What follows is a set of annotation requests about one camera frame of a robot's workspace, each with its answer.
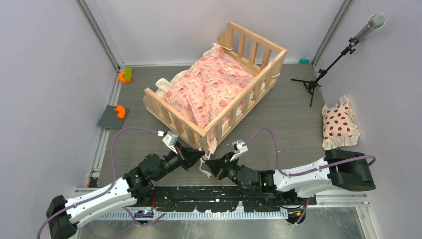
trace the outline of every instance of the gray lego baseplate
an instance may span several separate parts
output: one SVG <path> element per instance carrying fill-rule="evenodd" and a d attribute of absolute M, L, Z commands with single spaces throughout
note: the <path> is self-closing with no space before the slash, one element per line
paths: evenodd
<path fill-rule="evenodd" d="M 111 106 L 111 105 L 106 106 L 103 112 L 103 115 L 98 121 L 97 126 L 109 128 L 109 129 L 121 130 L 124 120 L 126 119 L 127 114 L 129 113 L 129 109 L 125 107 L 126 109 L 125 118 L 119 118 L 117 116 L 117 111 L 115 109 L 116 109 L 116 106 Z"/>

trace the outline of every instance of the polka dot fabric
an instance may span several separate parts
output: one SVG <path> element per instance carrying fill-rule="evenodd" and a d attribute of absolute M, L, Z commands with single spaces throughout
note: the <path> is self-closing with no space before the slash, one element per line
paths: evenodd
<path fill-rule="evenodd" d="M 324 150 L 357 144 L 360 133 L 352 122 L 354 114 L 352 101 L 347 96 L 342 96 L 340 104 L 334 107 L 322 108 Z"/>

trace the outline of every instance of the microphone stand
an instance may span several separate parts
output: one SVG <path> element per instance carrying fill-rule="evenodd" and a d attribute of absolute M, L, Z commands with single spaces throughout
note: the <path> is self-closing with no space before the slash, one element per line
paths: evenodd
<path fill-rule="evenodd" d="M 340 60 L 340 58 L 342 58 L 343 56 L 345 56 L 347 53 L 352 54 L 353 52 L 355 52 L 356 49 L 353 49 L 354 46 L 356 46 L 356 44 L 359 43 L 358 40 L 356 40 L 355 38 L 351 38 L 349 39 L 349 46 L 346 47 L 346 49 L 344 49 L 341 52 L 341 55 L 339 57 L 337 57 L 337 59 L 326 69 L 320 69 L 318 72 L 320 73 L 320 75 L 318 76 L 318 78 L 314 81 L 303 81 L 303 80 L 297 80 L 297 79 L 290 79 L 292 81 L 299 81 L 302 82 L 303 85 L 305 86 L 306 91 L 311 95 L 311 102 L 309 104 L 309 107 L 312 106 L 312 99 L 314 98 L 314 90 L 316 87 L 320 87 L 321 85 L 318 84 L 318 81 L 320 81 L 322 79 L 322 77 L 324 77 L 327 72 L 331 69 L 331 67 L 334 66 L 335 63 L 337 63 L 337 61 Z"/>

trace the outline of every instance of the teal object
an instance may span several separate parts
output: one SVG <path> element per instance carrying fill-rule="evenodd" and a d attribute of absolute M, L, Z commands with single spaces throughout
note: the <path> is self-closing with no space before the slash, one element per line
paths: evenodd
<path fill-rule="evenodd" d="M 299 64 L 309 64 L 309 59 L 300 59 Z"/>

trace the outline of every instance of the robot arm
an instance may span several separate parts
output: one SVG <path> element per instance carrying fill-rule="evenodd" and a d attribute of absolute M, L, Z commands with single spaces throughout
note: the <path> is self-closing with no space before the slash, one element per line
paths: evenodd
<path fill-rule="evenodd" d="M 177 135 L 172 132 L 167 133 L 163 142 L 171 149 L 167 156 L 160 158 L 156 154 L 147 155 L 137 167 L 118 178 L 110 191 L 110 185 L 107 185 L 80 197 L 67 200 L 62 195 L 55 197 L 47 210 L 47 217 L 63 208 L 74 207 L 49 221 L 52 239 L 69 238 L 78 228 L 115 209 L 135 204 L 145 205 L 153 195 L 151 180 L 158 181 L 179 166 L 188 170 L 204 155 L 203 151 L 181 146 L 177 142 Z M 78 202 L 95 196 L 98 197 L 76 206 Z"/>
<path fill-rule="evenodd" d="M 216 179 L 228 177 L 233 183 L 248 193 L 262 196 L 294 191 L 295 197 L 310 198 L 316 193 L 343 188 L 349 191 L 369 191 L 375 189 L 371 171 L 366 160 L 346 162 L 330 167 L 332 163 L 363 156 L 362 153 L 343 150 L 328 150 L 326 157 L 308 165 L 283 170 L 257 171 L 244 165 L 239 166 L 239 156 L 247 151 L 243 141 L 233 143 L 234 152 L 227 153 L 219 160 L 207 160 Z"/>

